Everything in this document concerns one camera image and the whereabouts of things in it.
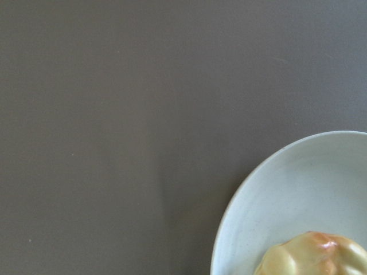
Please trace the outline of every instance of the yellow food item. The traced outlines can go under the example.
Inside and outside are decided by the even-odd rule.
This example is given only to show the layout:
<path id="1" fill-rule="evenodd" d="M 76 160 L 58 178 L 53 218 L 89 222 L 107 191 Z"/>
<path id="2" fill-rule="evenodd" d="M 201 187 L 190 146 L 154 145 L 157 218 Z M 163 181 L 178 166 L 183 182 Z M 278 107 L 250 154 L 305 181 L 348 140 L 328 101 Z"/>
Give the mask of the yellow food item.
<path id="1" fill-rule="evenodd" d="M 254 275 L 367 275 L 367 252 L 343 236 L 310 231 L 269 248 Z"/>

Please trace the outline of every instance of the scratch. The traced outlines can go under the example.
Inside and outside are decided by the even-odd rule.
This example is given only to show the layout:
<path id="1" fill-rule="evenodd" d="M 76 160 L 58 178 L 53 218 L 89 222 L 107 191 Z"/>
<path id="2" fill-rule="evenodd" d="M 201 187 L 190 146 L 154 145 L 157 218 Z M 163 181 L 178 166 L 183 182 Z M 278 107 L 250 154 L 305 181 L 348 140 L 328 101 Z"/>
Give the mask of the scratch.
<path id="1" fill-rule="evenodd" d="M 289 64 L 288 60 L 282 59 L 282 58 L 278 58 L 278 57 L 272 57 L 274 60 L 279 61 L 281 63 L 284 64 Z"/>

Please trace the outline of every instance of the tabletop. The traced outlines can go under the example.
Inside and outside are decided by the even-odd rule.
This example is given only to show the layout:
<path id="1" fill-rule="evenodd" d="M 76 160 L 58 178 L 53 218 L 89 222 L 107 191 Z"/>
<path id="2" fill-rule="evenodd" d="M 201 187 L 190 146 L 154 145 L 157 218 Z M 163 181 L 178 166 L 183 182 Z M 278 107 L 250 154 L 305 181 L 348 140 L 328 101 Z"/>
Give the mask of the tabletop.
<path id="1" fill-rule="evenodd" d="M 1 274 L 209 274 L 262 160 L 367 131 L 365 1 L 0 6 Z"/>

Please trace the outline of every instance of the ceramic dish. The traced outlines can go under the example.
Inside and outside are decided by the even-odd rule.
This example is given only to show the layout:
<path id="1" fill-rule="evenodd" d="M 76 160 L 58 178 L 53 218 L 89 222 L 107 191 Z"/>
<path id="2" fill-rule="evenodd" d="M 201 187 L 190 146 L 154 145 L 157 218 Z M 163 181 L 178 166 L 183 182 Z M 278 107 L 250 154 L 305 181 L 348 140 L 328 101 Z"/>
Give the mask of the ceramic dish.
<path id="1" fill-rule="evenodd" d="M 241 184 L 222 218 L 211 275 L 252 275 L 272 245 L 306 231 L 367 249 L 367 133 L 320 133 L 284 147 Z"/>

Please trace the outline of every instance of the white bowl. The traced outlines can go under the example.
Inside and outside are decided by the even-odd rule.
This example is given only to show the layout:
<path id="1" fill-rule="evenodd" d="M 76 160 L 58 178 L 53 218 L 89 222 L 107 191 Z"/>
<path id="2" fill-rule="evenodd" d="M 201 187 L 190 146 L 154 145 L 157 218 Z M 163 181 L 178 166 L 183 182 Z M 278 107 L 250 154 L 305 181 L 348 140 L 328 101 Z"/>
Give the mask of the white bowl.
<path id="1" fill-rule="evenodd" d="M 252 275 L 265 251 L 306 231 L 367 248 L 367 133 L 298 140 L 259 165 L 236 191 L 215 241 L 211 275 Z"/>

